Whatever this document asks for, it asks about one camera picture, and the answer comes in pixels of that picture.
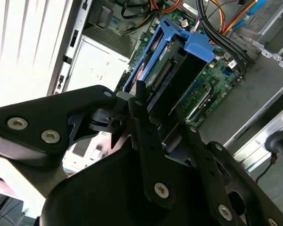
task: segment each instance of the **yellow wire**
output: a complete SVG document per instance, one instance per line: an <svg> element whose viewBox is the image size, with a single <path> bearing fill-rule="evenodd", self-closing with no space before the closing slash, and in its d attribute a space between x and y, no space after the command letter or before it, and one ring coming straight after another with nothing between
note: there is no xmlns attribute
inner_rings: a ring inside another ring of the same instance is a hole
<svg viewBox="0 0 283 226"><path fill-rule="evenodd" d="M219 9L219 13L220 13L220 26L222 26L224 17L223 17L222 11L221 11L221 5L217 0L211 0L211 1L214 2L216 5L218 5L218 9Z"/></svg>
<svg viewBox="0 0 283 226"><path fill-rule="evenodd" d="M153 5L152 5L152 1L150 1L150 2L151 2L150 11L152 11ZM142 21L138 22L134 27L138 27L138 26L142 25L150 16L151 15L146 16ZM123 35L127 35L127 34L131 34L130 31L126 31L126 32L123 33Z"/></svg>
<svg viewBox="0 0 283 226"><path fill-rule="evenodd" d="M257 0L254 0L251 4L249 4L243 11L241 11L241 13L237 16L237 18L227 27L227 29L225 30L225 32L223 33L223 35L226 35L231 29L232 27L235 26L235 24L240 21L240 19L243 17L243 15L250 9L252 8L255 4L257 3Z"/></svg>

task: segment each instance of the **black mounting arm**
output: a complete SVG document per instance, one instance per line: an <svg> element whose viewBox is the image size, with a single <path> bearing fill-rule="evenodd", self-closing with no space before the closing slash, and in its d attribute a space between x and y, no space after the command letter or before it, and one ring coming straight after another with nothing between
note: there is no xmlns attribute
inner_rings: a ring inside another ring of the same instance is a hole
<svg viewBox="0 0 283 226"><path fill-rule="evenodd" d="M51 191L41 226L283 225L222 145L204 145L183 120L159 135L144 97L137 81L135 97L94 86L0 108L0 156L39 170L60 165L79 140L111 133L107 157ZM189 161L165 156L161 140Z"/></svg>

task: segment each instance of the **green circuit board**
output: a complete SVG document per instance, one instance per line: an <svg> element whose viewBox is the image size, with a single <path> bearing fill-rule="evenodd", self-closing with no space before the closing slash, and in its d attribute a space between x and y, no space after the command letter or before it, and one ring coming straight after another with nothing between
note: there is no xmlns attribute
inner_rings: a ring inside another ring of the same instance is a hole
<svg viewBox="0 0 283 226"><path fill-rule="evenodd" d="M167 17L178 25L181 24L179 17L187 19L189 24L189 26L186 28L187 30L190 30L195 25L195 22L190 17L185 16L184 13L180 10L175 10L171 13L162 14L158 18L154 18L148 30L141 36L141 43L138 49L135 51L133 57L131 58L131 61L129 63L129 70L123 76L123 79L121 80L122 82L120 81L118 85L119 90L123 88L126 80L129 78L131 72L138 64L162 17ZM198 32L203 32L203 28L201 26L198 28ZM244 83L243 78L239 75L239 72L236 70L236 68L231 69L230 73L228 73L228 65L230 64L232 59L230 56L228 56L227 52L217 45L214 46L213 52L215 53L215 59L203 68L194 83L191 84L189 89L185 92L178 105L182 108L185 117L187 117L191 113L191 111L195 110L197 104L200 103L204 95L207 93L207 91L203 87L203 84L208 82L211 85L212 90L209 97L210 101L208 103L207 99L207 106L203 107L206 104L202 105L201 114L198 117L194 119L186 119L186 122L188 124L196 128L204 121L204 119L210 112L216 109L220 102L226 97L230 89L232 89L237 84ZM166 57L163 58L163 61L161 63L156 64L155 67L157 67L158 69L164 69L164 67L166 66L166 62L164 61L165 58Z"/></svg>
<svg viewBox="0 0 283 226"><path fill-rule="evenodd" d="M203 114L196 120L187 120L188 124L196 128L220 104L235 85L242 85L244 83L243 78L237 70L232 70L230 75L224 73L224 70L228 69L228 61L224 57L225 51L218 46L214 46L213 51L215 53L215 59L203 68L180 101L183 113L187 117L206 93L202 84L205 82L210 84L212 92L210 101L207 102L207 108L204 109Z"/></svg>

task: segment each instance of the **orange wire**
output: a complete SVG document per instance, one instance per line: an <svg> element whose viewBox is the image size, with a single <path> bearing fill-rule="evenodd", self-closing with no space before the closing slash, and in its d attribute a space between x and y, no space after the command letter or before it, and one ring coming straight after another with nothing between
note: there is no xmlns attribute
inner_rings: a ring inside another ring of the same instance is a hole
<svg viewBox="0 0 283 226"><path fill-rule="evenodd" d="M154 9L159 9L158 5L156 4L155 0L151 0L152 1L152 4L153 4L153 7ZM167 8L167 9L163 9L161 12L163 13L170 13L172 11L174 11L182 2L183 0L177 0L177 2L170 8Z"/></svg>
<svg viewBox="0 0 283 226"><path fill-rule="evenodd" d="M235 24L241 20L241 18L243 17L243 15L250 9L252 8L255 4L257 3L257 0L251 2L243 11L241 11L241 13L236 17L236 19L234 19L234 21L228 25L227 29L223 32L223 35L226 35L231 29L232 27L235 26Z"/></svg>

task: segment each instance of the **black metal bracket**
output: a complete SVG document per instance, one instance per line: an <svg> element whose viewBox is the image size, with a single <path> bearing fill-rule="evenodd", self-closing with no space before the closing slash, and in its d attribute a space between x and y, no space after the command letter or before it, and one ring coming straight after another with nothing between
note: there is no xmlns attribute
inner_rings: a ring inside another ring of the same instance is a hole
<svg viewBox="0 0 283 226"><path fill-rule="evenodd" d="M69 146L97 135L98 131L89 128L89 114L100 108L113 108L116 102L111 90L98 85L1 107L0 156L33 167L54 168ZM23 119L26 128L13 129L8 125L15 117ZM59 141L42 140L42 133L47 130L57 132Z"/></svg>
<svg viewBox="0 0 283 226"><path fill-rule="evenodd" d="M223 226L236 226L238 221L219 174L213 154L204 148L195 128L180 124L183 142L189 147L190 159L195 159L212 218Z"/></svg>

